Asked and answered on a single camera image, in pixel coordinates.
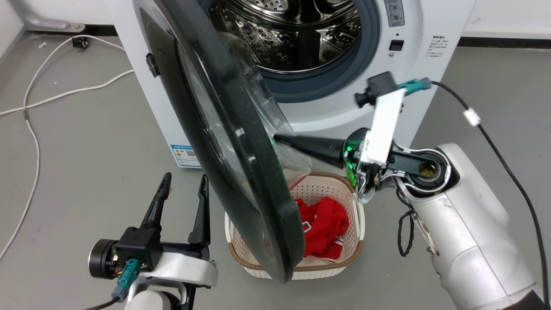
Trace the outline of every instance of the washing machine door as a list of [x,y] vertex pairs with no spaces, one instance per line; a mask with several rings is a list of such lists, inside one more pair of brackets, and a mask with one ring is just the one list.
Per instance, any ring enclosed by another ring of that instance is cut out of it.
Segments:
[[309,159],[272,143],[272,131],[290,125],[260,74],[244,72],[254,62],[235,61],[239,40],[217,34],[195,0],[135,3],[148,66],[162,80],[226,213],[268,274],[290,280],[304,254],[304,234],[288,183],[309,172],[288,169]]

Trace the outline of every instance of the gray floor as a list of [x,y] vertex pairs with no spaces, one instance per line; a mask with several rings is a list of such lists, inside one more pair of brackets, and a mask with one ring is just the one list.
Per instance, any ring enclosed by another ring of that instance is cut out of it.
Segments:
[[[39,49],[44,41],[47,46]],[[61,41],[27,38],[6,58],[0,65],[0,111],[22,105],[32,75]],[[98,42],[86,51],[67,47],[41,75],[29,103],[102,84],[130,68],[123,52]],[[548,51],[462,48],[444,78],[480,112],[536,204],[547,240],[551,237],[546,227],[551,220],[547,207],[551,166],[546,164],[551,159],[549,68]],[[463,147],[506,203],[512,234],[532,272],[539,274],[527,207],[460,112],[447,94],[438,93],[414,144],[456,142]],[[193,225],[202,173],[176,167],[134,76],[34,108],[29,114],[41,143],[41,174],[27,219],[0,263],[0,308],[73,310],[104,302],[115,283],[89,276],[92,245],[137,225],[168,171],[173,191],[165,205],[163,240],[185,240]],[[21,112],[0,117],[0,146],[3,246],[19,220],[35,173],[34,144]],[[455,309],[439,286],[422,238],[417,236],[410,256],[398,254],[397,221],[404,208],[393,192],[382,192],[365,211],[365,246],[358,261],[333,278],[280,285],[250,276],[230,256],[224,212],[214,196],[211,251],[218,262],[219,282],[211,290],[198,291],[196,309]]]

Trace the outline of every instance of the teal connector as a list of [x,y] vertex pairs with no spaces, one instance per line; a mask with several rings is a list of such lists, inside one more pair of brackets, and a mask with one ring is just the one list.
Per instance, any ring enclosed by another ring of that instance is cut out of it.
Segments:
[[405,88],[406,96],[409,96],[415,92],[418,92],[420,90],[425,90],[430,88],[430,80],[429,78],[422,78],[422,79],[413,79],[411,81],[407,81],[402,84],[398,84],[398,88]]
[[142,263],[137,259],[130,259],[126,262],[125,268],[122,270],[121,276],[118,277],[117,287],[111,293],[111,297],[118,297],[118,302],[124,302],[128,296],[130,286],[142,271]]

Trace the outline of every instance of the red cloth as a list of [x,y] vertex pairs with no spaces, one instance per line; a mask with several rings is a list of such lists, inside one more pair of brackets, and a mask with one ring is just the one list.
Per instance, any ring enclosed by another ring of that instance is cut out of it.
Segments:
[[341,257],[343,246],[342,235],[348,228],[348,216],[344,207],[335,200],[324,197],[320,202],[307,206],[302,199],[297,199],[306,249],[304,257],[312,255],[334,263]]

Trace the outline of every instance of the power cord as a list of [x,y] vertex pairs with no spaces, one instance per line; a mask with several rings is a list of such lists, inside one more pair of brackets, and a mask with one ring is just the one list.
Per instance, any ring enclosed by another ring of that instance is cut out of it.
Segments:
[[459,101],[461,103],[461,105],[463,105],[463,107],[465,108],[465,112],[463,114],[467,118],[467,121],[469,121],[471,126],[473,126],[473,127],[476,126],[476,127],[478,127],[478,129],[480,129],[480,132],[482,133],[482,135],[484,136],[486,141],[488,141],[488,144],[490,144],[490,147],[492,148],[495,155],[498,157],[499,161],[501,162],[501,164],[505,168],[505,171],[507,171],[508,175],[511,177],[511,179],[513,180],[515,185],[518,187],[518,190],[521,192],[522,196],[526,200],[526,204],[528,205],[528,209],[530,209],[530,214],[532,215],[532,219],[534,221],[534,227],[536,229],[536,237],[538,239],[539,258],[540,258],[541,263],[542,263],[543,302],[545,303],[545,308],[547,310],[551,310],[551,306],[549,304],[549,282],[548,282],[548,275],[547,275],[547,260],[545,258],[545,249],[543,248],[542,231],[541,231],[541,228],[539,227],[538,217],[536,215],[536,211],[534,209],[534,206],[532,205],[532,201],[530,200],[530,198],[528,197],[528,194],[526,193],[526,191],[524,190],[524,188],[522,187],[520,182],[517,180],[517,178],[515,177],[515,175],[513,174],[511,169],[509,168],[509,165],[507,165],[507,163],[503,159],[503,156],[501,156],[498,149],[495,147],[494,142],[492,142],[492,140],[490,139],[490,137],[486,133],[486,130],[484,130],[484,128],[482,128],[482,125],[480,124],[480,117],[476,114],[476,112],[474,112],[474,110],[471,109],[467,105],[467,103],[456,92],[454,92],[448,86],[446,86],[446,85],[444,85],[440,82],[436,82],[436,81],[430,81],[430,83],[433,84],[433,85],[436,85],[438,87],[443,88],[448,93],[450,93],[452,96],[454,96],[455,99],[457,99],[457,101]]
[[56,100],[56,99],[59,99],[61,97],[64,97],[66,95],[70,95],[70,94],[75,94],[75,93],[79,93],[79,92],[84,92],[86,90],[92,90],[92,89],[99,89],[99,88],[103,88],[103,87],[106,87],[108,85],[110,85],[111,83],[113,83],[114,81],[120,79],[121,77],[127,75],[127,74],[130,74],[132,72],[134,72],[134,70],[129,70],[129,71],[126,71],[126,72],[123,72],[121,74],[119,74],[118,76],[114,77],[113,79],[109,80],[108,82],[102,84],[102,85],[98,85],[98,86],[93,86],[93,87],[87,87],[87,88],[82,88],[82,89],[76,89],[76,90],[72,90],[70,92],[66,92],[66,93],[63,93],[63,94],[59,94],[57,96],[54,96],[52,98],[48,98],[48,99],[45,99],[45,100],[42,100],[38,103],[35,103],[35,104],[31,104],[31,105],[27,105],[27,101],[28,101],[28,98],[29,98],[29,93],[30,93],[30,90],[31,88],[33,87],[34,85],[34,82],[36,80],[36,77],[38,76],[38,74],[40,73],[40,71],[42,70],[42,68],[44,67],[44,65],[48,62],[48,60],[50,60],[50,58],[52,57],[52,55],[58,51],[61,46],[63,46],[64,44],[68,43],[68,42],[71,42],[71,40],[73,38],[83,38],[83,37],[87,37],[87,38],[92,38],[92,39],[95,39],[95,40],[98,40],[100,42],[103,42],[105,44],[108,44],[108,45],[111,45],[111,46],[114,46],[118,49],[121,49],[122,51],[124,51],[124,49],[116,44],[113,44],[111,42],[108,42],[108,41],[105,41],[105,40],[102,40],[100,38],[96,38],[94,36],[91,36],[91,35],[77,35],[77,36],[74,36],[70,39],[67,39],[65,40],[63,43],[61,43],[57,48],[55,48],[51,54],[48,56],[48,58],[46,58],[46,60],[44,60],[44,62],[42,63],[42,65],[39,67],[38,71],[36,71],[35,75],[33,76],[33,79],[31,80],[31,82],[29,83],[29,87],[27,87],[27,90],[25,92],[25,97],[23,98],[23,106],[21,108],[16,108],[16,109],[12,109],[12,110],[8,110],[8,111],[4,111],[2,113],[0,113],[0,116],[3,116],[3,115],[6,115],[6,114],[10,114],[10,113],[13,113],[13,112],[17,112],[17,111],[23,111],[23,115],[25,117],[25,122],[27,124],[27,127],[29,128],[29,131],[31,133],[31,135],[33,136],[33,139],[35,141],[35,147],[36,147],[36,174],[35,174],[35,179],[34,179],[34,183],[33,183],[33,188],[31,189],[31,193],[29,195],[29,199],[27,200],[27,204],[25,205],[25,209],[23,209],[23,214],[21,215],[21,219],[19,220],[19,223],[17,224],[16,228],[15,228],[15,231],[13,232],[11,238],[9,239],[8,243],[6,244],[6,246],[4,247],[4,249],[2,250],[2,252],[0,253],[0,261],[4,258],[4,255],[6,254],[6,252],[8,251],[8,248],[12,245],[13,241],[15,240],[15,237],[17,236],[17,234],[19,233],[19,230],[21,229],[21,226],[23,225],[23,221],[25,220],[25,217],[27,216],[27,213],[29,212],[29,206],[31,204],[31,201],[33,200],[33,196],[34,196],[34,192],[36,190],[36,184],[38,183],[38,177],[39,177],[39,174],[40,174],[40,146],[39,146],[39,143],[38,143],[38,139],[36,138],[36,135],[35,135],[35,132],[33,131],[33,128],[30,124],[30,121],[29,121],[29,114],[27,113],[27,109],[30,109],[30,108],[34,108],[36,106],[39,106],[41,104],[44,104],[44,103],[48,103],[48,102],[51,102],[53,100]]

